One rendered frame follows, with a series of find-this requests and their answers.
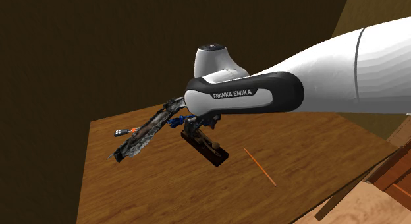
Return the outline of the long grey charred slab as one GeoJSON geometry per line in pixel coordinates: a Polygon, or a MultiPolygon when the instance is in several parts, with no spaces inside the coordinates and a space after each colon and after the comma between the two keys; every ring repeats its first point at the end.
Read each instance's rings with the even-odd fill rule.
{"type": "Polygon", "coordinates": [[[126,139],[110,156],[117,162],[121,162],[125,157],[134,157],[140,153],[153,136],[167,123],[170,118],[185,107],[183,97],[170,99],[163,104],[163,107],[156,112],[138,131],[131,132],[131,137],[126,139]]]}

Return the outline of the orange pencil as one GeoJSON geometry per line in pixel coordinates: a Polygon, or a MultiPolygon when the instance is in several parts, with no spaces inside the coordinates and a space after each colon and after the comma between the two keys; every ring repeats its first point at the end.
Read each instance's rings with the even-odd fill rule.
{"type": "Polygon", "coordinates": [[[262,171],[262,173],[268,178],[271,184],[277,187],[277,183],[271,178],[271,176],[267,173],[267,171],[259,164],[256,158],[246,148],[243,148],[243,150],[248,154],[248,156],[252,159],[252,161],[258,166],[258,168],[262,171]]]}

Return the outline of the dark brown wooden hand plane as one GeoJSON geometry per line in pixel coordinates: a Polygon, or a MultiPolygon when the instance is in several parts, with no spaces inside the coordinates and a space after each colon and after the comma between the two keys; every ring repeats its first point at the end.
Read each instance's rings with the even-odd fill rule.
{"type": "Polygon", "coordinates": [[[181,136],[199,153],[201,153],[214,166],[220,166],[229,158],[218,142],[214,142],[201,130],[201,123],[197,123],[195,118],[186,119],[181,136]]]}

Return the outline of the brown wooden furniture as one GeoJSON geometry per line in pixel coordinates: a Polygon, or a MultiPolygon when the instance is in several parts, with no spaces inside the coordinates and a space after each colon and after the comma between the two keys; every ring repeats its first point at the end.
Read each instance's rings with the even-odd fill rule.
{"type": "Polygon", "coordinates": [[[398,150],[366,180],[411,211],[411,115],[387,139],[398,150]]]}

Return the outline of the blue toy figure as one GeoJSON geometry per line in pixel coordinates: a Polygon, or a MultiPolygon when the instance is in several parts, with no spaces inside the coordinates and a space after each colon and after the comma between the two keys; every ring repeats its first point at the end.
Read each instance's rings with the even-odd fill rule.
{"type": "MultiPolygon", "coordinates": [[[[195,115],[180,115],[177,118],[172,118],[170,120],[167,121],[167,124],[169,124],[169,126],[171,128],[176,128],[179,125],[183,125],[185,120],[188,119],[192,119],[193,121],[196,119],[195,115]]],[[[215,128],[215,124],[217,123],[219,119],[214,120],[214,119],[210,119],[208,121],[202,121],[201,125],[203,126],[209,126],[211,129],[215,128]]]]}

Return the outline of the black orange remote key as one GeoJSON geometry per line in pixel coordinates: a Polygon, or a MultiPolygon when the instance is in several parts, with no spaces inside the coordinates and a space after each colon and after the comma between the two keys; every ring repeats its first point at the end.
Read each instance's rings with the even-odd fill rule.
{"type": "Polygon", "coordinates": [[[118,137],[118,136],[122,136],[131,132],[136,132],[138,131],[140,128],[132,128],[132,129],[119,129],[116,130],[114,133],[114,137],[118,137]]]}

